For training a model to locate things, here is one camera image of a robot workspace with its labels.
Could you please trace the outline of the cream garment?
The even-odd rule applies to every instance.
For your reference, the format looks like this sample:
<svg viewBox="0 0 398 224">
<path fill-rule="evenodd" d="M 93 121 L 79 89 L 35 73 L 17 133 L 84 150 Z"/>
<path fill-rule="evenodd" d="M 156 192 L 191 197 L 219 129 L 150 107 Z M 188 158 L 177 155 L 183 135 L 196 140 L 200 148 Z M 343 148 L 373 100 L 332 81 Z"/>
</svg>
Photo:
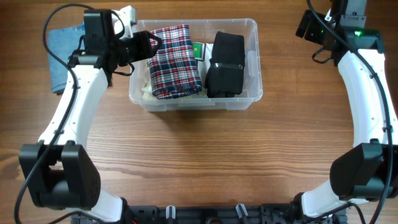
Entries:
<svg viewBox="0 0 398 224">
<path fill-rule="evenodd" d="M 144 84 L 141 90 L 143 92 L 142 98 L 144 100 L 156 100 L 156 97 L 152 94 L 152 85 L 150 80 Z"/>
</svg>

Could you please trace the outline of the red plaid shirt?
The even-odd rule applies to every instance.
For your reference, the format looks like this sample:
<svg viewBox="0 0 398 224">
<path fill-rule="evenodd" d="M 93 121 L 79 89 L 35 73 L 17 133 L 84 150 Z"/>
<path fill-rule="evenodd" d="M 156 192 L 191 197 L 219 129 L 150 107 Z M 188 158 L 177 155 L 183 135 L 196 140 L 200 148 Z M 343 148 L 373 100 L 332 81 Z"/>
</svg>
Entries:
<svg viewBox="0 0 398 224">
<path fill-rule="evenodd" d="M 158 100 L 196 95 L 203 90 L 188 24 L 150 31 L 161 39 L 156 54 L 147 60 L 152 95 Z"/>
</svg>

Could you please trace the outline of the white printed t-shirt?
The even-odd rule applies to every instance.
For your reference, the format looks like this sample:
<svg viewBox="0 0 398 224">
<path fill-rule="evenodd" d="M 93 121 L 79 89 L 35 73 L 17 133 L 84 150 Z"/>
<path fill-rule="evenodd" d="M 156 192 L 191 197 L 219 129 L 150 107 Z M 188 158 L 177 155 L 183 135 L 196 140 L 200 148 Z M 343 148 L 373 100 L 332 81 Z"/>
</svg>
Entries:
<svg viewBox="0 0 398 224">
<path fill-rule="evenodd" d="M 197 95 L 199 98 L 207 97 L 207 89 L 205 88 L 206 75 L 210 67 L 210 58 L 212 53 L 213 44 L 194 42 L 193 53 L 197 63 L 198 74 L 201 78 L 202 91 Z"/>
</svg>

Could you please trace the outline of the blue denim garment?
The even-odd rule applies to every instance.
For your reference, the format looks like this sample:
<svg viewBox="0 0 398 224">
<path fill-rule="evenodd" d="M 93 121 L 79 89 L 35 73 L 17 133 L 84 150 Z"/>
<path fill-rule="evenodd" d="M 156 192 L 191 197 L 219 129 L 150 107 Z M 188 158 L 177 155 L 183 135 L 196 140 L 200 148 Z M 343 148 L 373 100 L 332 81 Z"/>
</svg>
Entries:
<svg viewBox="0 0 398 224">
<path fill-rule="evenodd" d="M 78 48 L 79 40 L 85 35 L 84 24 L 50 30 L 47 36 L 47 46 L 60 60 L 67 63 L 73 51 Z M 51 91 L 62 94 L 67 84 L 68 70 L 51 55 L 49 58 Z"/>
</svg>

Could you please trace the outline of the black garment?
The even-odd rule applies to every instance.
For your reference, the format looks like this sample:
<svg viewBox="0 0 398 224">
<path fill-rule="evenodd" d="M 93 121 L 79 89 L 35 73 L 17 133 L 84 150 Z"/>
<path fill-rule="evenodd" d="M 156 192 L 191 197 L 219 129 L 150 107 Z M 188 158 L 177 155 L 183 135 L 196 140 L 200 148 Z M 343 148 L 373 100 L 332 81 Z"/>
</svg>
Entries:
<svg viewBox="0 0 398 224">
<path fill-rule="evenodd" d="M 244 37 L 217 32 L 211 51 L 205 88 L 209 98 L 233 98 L 243 92 Z"/>
</svg>

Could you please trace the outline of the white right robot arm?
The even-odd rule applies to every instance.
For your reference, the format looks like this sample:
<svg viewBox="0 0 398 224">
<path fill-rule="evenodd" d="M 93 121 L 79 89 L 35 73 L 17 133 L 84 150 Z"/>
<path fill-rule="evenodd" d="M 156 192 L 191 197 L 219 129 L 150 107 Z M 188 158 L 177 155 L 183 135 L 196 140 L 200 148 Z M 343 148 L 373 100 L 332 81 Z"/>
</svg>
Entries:
<svg viewBox="0 0 398 224">
<path fill-rule="evenodd" d="M 376 202 L 375 222 L 397 196 L 397 116 L 385 74 L 379 31 L 366 29 L 365 1 L 333 1 L 327 14 L 308 6 L 296 35 L 331 53 L 346 87 L 353 120 L 353 148 L 331 165 L 319 187 L 296 196 L 304 222 L 348 207 Z"/>
</svg>

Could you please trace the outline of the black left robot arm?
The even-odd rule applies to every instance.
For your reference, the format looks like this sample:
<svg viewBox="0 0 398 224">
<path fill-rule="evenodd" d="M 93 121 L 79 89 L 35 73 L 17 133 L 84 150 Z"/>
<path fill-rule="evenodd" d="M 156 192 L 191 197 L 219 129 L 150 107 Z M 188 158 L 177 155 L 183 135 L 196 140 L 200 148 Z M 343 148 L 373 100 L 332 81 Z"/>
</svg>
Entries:
<svg viewBox="0 0 398 224">
<path fill-rule="evenodd" d="M 25 177 L 21 192 L 28 192 L 35 206 L 96 223 L 133 222 L 126 200 L 101 188 L 86 144 L 98 103 L 118 67 L 157 52 L 153 34 L 132 31 L 136 22 L 132 6 L 118 11 L 85 6 L 85 33 L 64 62 L 67 83 L 55 114 L 37 143 L 23 145 L 19 154 Z"/>
</svg>

